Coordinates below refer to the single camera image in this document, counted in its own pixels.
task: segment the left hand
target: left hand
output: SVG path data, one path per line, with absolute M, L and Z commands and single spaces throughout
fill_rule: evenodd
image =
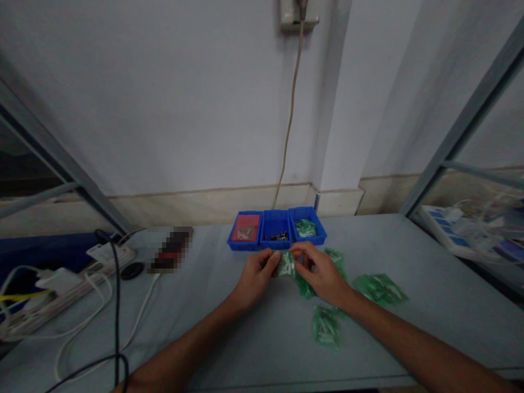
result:
M 247 311 L 262 299 L 281 256 L 280 251 L 271 253 L 271 248 L 266 248 L 247 259 L 239 283 L 229 296 L 239 309 Z

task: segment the white wall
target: white wall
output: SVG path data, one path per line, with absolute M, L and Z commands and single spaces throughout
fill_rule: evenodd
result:
M 420 172 L 524 14 L 517 0 L 320 3 L 283 182 L 322 190 Z M 2 75 L 107 195 L 277 183 L 296 49 L 278 0 L 0 2 Z M 488 165 L 524 163 L 523 78 L 466 161 L 502 133 Z
M 423 171 L 523 15 L 515 0 L 424 1 L 364 177 Z M 520 75 L 459 159 L 524 164 L 523 90 Z
M 331 6 L 303 47 L 284 183 L 309 180 Z M 278 182 L 297 38 L 277 0 L 1 2 L 0 50 L 106 194 Z
M 420 0 L 353 2 L 321 190 L 358 188 L 420 3 Z

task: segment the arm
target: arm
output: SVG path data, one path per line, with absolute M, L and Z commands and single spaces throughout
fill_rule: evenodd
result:
M 295 258 L 304 255 L 303 264 L 295 262 L 296 271 L 317 294 L 367 329 L 429 391 L 518 392 L 473 359 L 359 294 L 345 282 L 329 256 L 311 243 L 296 243 L 291 251 Z
M 280 252 L 251 255 L 233 292 L 195 327 L 140 366 L 129 377 L 128 393 L 179 392 L 222 334 L 262 298 Z M 123 391 L 123 383 L 114 393 Z

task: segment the wall baseboard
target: wall baseboard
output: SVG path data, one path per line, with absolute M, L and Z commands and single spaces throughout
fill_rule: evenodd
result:
M 317 214 L 319 217 L 354 216 L 363 196 L 363 189 L 322 191 Z
M 313 206 L 309 183 L 283 184 L 277 209 Z M 118 196 L 111 202 L 137 227 L 228 224 L 242 210 L 271 208 L 276 186 Z M 111 226 L 76 195 L 66 195 L 0 220 L 0 237 L 87 233 Z
M 522 176 L 524 168 L 495 170 Z M 360 189 L 322 191 L 319 217 L 394 213 L 404 203 L 419 175 L 363 178 Z M 503 186 L 461 172 L 448 171 L 426 204 L 449 206 L 466 198 L 490 200 Z M 110 198 L 137 227 L 232 223 L 241 210 L 271 208 L 276 186 L 222 188 L 195 192 L 118 196 Z M 283 184 L 277 209 L 314 206 L 317 188 L 310 183 Z M 107 222 L 76 195 L 42 203 L 0 220 L 0 237 L 26 237 L 112 230 Z

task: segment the red item in bin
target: red item in bin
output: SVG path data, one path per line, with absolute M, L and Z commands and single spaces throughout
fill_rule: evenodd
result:
M 260 215 L 239 215 L 231 241 L 257 241 Z

